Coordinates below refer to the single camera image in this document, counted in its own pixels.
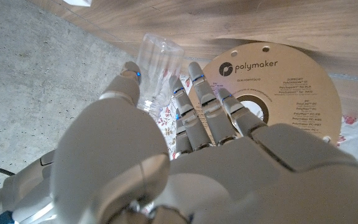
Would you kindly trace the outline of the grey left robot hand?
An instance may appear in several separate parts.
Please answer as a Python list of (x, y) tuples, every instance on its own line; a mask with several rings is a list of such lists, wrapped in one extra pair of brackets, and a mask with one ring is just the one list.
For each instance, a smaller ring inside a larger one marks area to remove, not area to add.
[(287, 124), (267, 126), (227, 90), (196, 79), (212, 145), (174, 84), (191, 145), (170, 159), (155, 121), (136, 107), (140, 69), (127, 62), (61, 138), (51, 195), (59, 223), (358, 223), (358, 162)]

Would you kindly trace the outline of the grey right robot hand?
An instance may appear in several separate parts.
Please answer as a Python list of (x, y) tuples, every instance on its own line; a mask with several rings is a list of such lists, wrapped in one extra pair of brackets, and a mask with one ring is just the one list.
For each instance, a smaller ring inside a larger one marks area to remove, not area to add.
[(15, 222), (40, 223), (55, 218), (50, 193), (53, 157), (50, 151), (4, 181), (2, 209), (12, 212)]

